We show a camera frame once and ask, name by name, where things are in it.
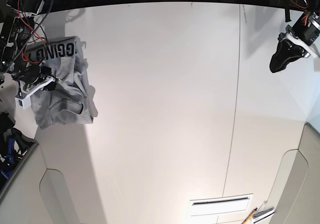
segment robotic arm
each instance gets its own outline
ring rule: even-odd
[[[50,13],[53,1],[51,0],[40,23],[36,24],[34,15],[41,12],[44,0],[7,0],[7,5],[14,10],[14,14],[7,15],[0,33],[0,73],[8,73],[16,81],[16,104],[24,109],[31,105],[32,94],[39,89],[53,90],[58,82],[51,69],[43,65],[47,54],[39,61],[30,60],[25,54],[27,44],[37,35],[36,31]],[[47,38],[38,38],[47,46]]]
[[[304,11],[297,22],[286,27],[286,33],[280,33],[275,54],[271,58],[270,70],[276,73],[300,58],[318,55],[310,47],[320,34],[320,0],[304,0],[305,5],[298,7]]]

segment wooden stick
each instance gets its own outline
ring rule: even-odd
[[[246,224],[254,216],[254,214],[256,214],[256,212],[257,212],[257,209],[254,209],[242,224]]]

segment white vent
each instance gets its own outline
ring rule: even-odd
[[[190,215],[203,216],[203,215],[225,215],[238,212],[245,212],[248,210],[253,194],[216,198],[205,200],[190,201]]]

